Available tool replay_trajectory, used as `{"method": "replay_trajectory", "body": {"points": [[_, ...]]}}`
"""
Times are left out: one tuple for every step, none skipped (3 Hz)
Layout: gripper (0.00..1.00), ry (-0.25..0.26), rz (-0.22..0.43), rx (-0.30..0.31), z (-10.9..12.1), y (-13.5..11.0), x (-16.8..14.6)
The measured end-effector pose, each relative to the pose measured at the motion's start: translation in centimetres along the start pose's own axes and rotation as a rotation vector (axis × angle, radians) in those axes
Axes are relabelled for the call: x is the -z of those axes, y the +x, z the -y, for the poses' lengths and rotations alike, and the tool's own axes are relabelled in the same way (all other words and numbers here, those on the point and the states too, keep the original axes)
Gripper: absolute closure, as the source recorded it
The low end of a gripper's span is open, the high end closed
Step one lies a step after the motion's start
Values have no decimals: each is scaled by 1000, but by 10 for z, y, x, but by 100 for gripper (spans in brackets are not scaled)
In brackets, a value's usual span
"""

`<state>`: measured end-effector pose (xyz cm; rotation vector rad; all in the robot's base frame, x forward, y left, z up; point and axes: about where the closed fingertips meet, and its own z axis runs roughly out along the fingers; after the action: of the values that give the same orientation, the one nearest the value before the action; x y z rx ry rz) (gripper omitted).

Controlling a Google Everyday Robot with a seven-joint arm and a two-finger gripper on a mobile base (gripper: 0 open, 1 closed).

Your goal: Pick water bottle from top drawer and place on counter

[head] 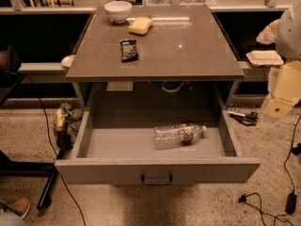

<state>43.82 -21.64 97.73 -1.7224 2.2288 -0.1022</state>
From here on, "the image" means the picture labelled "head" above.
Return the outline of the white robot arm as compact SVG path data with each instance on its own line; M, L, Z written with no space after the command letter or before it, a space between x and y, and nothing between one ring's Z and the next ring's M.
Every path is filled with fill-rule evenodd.
M301 0L295 0L277 24L276 50L287 60L301 60Z

